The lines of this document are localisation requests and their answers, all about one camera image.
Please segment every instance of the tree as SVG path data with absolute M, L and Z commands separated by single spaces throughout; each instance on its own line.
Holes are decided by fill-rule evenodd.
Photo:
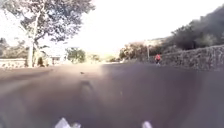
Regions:
M 86 60 L 86 53 L 82 49 L 78 48 L 70 48 L 67 49 L 68 60 L 72 61 L 73 63 L 79 62 L 83 63 Z
M 217 44 L 217 38 L 212 34 L 205 34 L 196 40 L 197 47 L 210 47 Z
M 2 52 L 1 58 L 27 58 L 28 48 L 24 47 L 24 42 L 19 42 L 17 46 L 7 46 Z
M 197 33 L 194 31 L 193 26 L 186 25 L 173 32 L 172 42 L 183 50 L 190 50 L 196 48 L 196 38 Z
M 6 43 L 5 38 L 0 38 L 0 56 L 2 56 L 4 50 L 6 50 L 6 48 L 7 48 L 8 46 L 9 46 L 9 45 Z
M 38 44 L 49 36 L 63 41 L 77 34 L 81 16 L 94 9 L 91 0 L 7 0 L 3 8 L 22 19 L 21 24 Z M 33 45 L 30 45 L 29 65 L 32 65 Z
M 142 59 L 145 56 L 147 56 L 147 46 L 141 42 L 129 43 L 119 53 L 120 59 Z

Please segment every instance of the vegetation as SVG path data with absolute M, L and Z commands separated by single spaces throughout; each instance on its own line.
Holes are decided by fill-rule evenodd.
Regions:
M 77 34 L 82 14 L 94 6 L 91 0 L 7 0 L 3 8 L 22 19 L 22 26 L 38 43 L 45 36 L 63 41 Z
M 82 49 L 79 48 L 70 48 L 67 49 L 68 60 L 72 61 L 72 63 L 83 63 L 86 60 L 86 53 Z
M 120 50 L 120 59 L 134 59 L 140 58 L 147 55 L 147 47 L 141 42 L 134 42 L 125 45 L 124 48 Z
M 9 46 L 4 39 L 0 40 L 0 58 L 27 58 L 27 54 L 28 48 L 24 47 L 24 42 Z
M 214 12 L 193 20 L 165 38 L 162 44 L 149 47 L 149 55 L 167 54 L 182 50 L 204 48 L 224 44 L 224 5 Z M 146 57 L 147 46 L 143 42 L 130 43 L 120 50 L 121 59 Z

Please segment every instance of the sky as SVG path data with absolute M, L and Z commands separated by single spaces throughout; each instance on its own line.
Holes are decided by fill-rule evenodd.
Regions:
M 223 0 L 94 0 L 78 35 L 69 40 L 97 54 L 113 54 L 129 42 L 166 37 L 221 6 Z

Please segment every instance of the pole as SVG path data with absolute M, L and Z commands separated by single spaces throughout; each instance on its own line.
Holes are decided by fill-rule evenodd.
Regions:
M 149 60 L 149 45 L 147 45 L 147 55 L 148 55 L 148 60 Z

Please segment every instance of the foliage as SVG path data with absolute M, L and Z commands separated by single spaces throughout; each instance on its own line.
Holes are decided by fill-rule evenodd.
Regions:
M 172 33 L 171 42 L 183 50 L 224 44 L 224 6 L 214 12 L 178 28 Z
M 24 42 L 19 42 L 17 46 L 7 46 L 2 51 L 1 58 L 27 58 L 28 48 L 24 47 Z
M 91 55 L 89 55 L 89 57 L 88 57 L 90 60 L 92 60 L 92 61 L 101 61 L 100 60 L 100 56 L 99 55 L 96 55 L 96 54 L 91 54 Z
M 106 60 L 106 62 L 116 62 L 117 58 L 110 55 L 110 56 L 107 56 L 105 60 Z
M 37 42 L 45 35 L 53 41 L 72 37 L 81 27 L 82 14 L 93 10 L 94 6 L 91 0 L 7 0 L 3 8 L 19 17 L 32 35 L 37 18 Z
M 120 50 L 119 57 L 120 59 L 134 59 L 134 58 L 142 58 L 147 55 L 147 47 L 140 43 L 134 42 L 128 45 L 125 45 L 124 48 Z
M 68 60 L 72 61 L 73 63 L 83 63 L 86 60 L 86 53 L 82 49 L 79 48 L 70 48 L 67 49 Z

